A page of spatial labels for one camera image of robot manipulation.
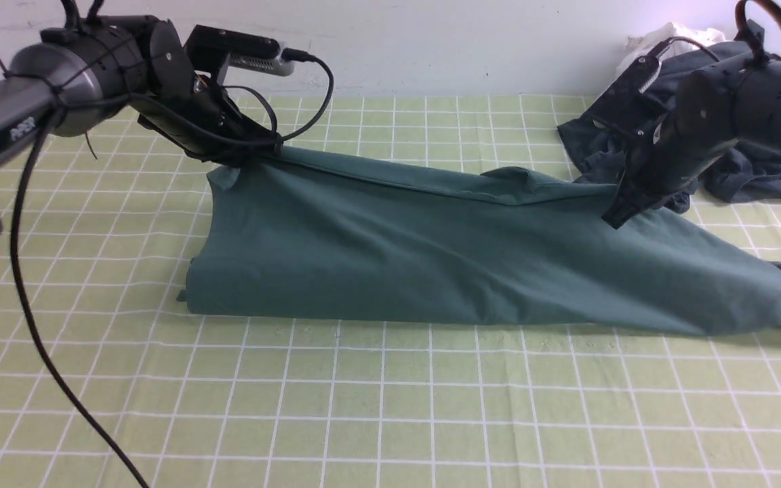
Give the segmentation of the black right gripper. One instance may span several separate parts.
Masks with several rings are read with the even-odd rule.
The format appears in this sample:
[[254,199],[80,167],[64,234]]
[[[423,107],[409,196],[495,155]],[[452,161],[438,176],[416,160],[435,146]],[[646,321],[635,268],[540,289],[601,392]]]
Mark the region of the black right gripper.
[[635,56],[596,99],[592,120],[616,139],[610,159],[594,166],[617,186],[614,200],[601,214],[611,228],[619,229],[639,214],[664,205],[666,195],[635,179],[625,179],[625,173],[640,163],[653,145],[654,130],[675,108],[681,80],[708,64],[709,56],[675,56],[664,61],[656,56]]

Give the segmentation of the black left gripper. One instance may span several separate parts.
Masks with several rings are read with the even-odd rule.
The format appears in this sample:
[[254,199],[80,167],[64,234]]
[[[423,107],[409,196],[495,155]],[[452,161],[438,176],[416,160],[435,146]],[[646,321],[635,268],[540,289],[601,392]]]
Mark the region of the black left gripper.
[[202,163],[243,166],[254,155],[278,152],[281,136],[239,111],[220,87],[187,97],[135,95],[138,123]]

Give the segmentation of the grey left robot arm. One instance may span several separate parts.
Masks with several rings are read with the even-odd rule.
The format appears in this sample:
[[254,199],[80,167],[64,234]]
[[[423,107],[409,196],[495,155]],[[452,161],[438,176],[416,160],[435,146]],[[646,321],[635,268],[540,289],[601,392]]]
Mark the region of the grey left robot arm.
[[40,36],[0,79],[0,167],[44,137],[83,136],[125,107],[195,159],[229,163],[279,138],[241,114],[221,85],[228,67],[290,75],[279,41],[197,25],[183,43],[170,21],[81,18],[71,5],[66,25]]

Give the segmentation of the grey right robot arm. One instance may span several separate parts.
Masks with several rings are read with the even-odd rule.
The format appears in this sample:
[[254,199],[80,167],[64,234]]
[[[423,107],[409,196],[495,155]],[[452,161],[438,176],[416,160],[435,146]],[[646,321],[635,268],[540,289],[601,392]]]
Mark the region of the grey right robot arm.
[[[781,7],[759,5],[781,31]],[[612,228],[663,206],[738,142],[781,154],[781,60],[751,31],[746,2],[736,3],[734,15],[749,53],[713,58],[686,75],[675,105],[653,121],[635,104],[659,77],[667,40],[639,56],[590,106],[589,117],[627,145],[616,195],[602,216]]]

